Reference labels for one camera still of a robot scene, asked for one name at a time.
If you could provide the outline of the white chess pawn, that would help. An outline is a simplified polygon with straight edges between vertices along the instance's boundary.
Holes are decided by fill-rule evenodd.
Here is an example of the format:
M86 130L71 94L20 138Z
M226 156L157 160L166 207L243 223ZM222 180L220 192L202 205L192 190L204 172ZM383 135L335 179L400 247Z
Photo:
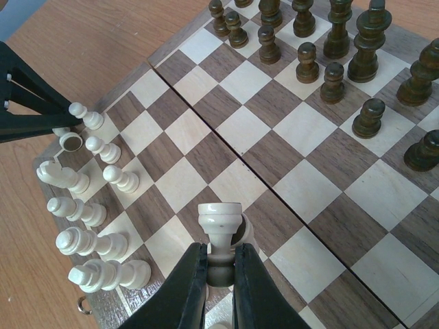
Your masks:
M254 228L237 202L203 203L198 205L198 223L209 236L207 284L224 288L234 284L235 249L252 244L260 250Z

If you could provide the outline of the white chess rook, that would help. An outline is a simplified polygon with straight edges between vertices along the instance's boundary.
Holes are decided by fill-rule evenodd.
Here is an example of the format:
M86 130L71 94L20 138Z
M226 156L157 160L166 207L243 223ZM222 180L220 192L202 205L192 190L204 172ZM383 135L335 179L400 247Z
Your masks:
M54 128L52 131L59 137L59 144L64 151L73 152L81 148L83 144L81 136L72 132L69 127Z

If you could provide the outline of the white chess bishop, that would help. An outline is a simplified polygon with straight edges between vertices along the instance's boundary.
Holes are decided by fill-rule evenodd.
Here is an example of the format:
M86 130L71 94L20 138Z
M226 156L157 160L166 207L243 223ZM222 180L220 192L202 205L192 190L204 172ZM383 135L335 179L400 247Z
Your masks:
M82 220L87 226L97 227L106 219L106 208L100 204L87 206L81 199L68 197L52 197L47 202L47 210L57 217L65 217L69 221Z

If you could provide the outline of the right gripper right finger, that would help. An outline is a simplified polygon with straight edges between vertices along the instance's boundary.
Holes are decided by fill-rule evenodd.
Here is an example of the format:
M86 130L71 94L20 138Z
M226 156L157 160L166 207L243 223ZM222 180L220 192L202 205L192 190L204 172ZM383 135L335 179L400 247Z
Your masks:
M234 328L308 328L249 243L235 250Z

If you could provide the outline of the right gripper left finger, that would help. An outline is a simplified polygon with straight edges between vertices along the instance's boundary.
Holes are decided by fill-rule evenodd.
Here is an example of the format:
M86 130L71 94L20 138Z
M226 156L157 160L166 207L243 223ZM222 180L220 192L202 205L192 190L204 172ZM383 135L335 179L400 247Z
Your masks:
M203 328L207 245L192 243L160 289L121 328Z

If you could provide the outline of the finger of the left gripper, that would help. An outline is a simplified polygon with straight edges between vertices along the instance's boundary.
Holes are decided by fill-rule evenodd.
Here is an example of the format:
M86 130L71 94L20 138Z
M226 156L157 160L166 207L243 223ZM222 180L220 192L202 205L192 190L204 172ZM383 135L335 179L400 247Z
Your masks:
M71 102L50 86L7 44L1 42L1 142L51 134L81 120Z

